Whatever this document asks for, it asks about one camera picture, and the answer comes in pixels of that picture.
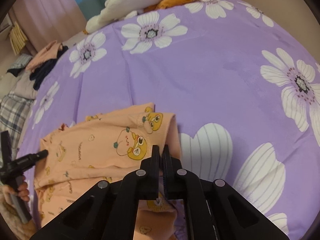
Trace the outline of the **person left hand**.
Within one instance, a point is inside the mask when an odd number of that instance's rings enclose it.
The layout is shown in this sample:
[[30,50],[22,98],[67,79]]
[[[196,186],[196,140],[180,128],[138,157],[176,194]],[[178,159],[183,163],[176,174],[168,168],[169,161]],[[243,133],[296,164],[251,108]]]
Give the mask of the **person left hand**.
[[30,197],[29,197],[30,192],[28,190],[28,184],[27,184],[27,182],[25,180],[26,180],[25,176],[22,176],[22,183],[18,187],[17,190],[14,190],[9,185],[3,185],[2,186],[2,191],[3,191],[3,194],[4,194],[5,201],[9,205],[13,205],[13,202],[11,200],[11,195],[18,196],[19,198],[21,198],[21,200],[23,200],[25,202],[29,202],[29,200],[30,200]]

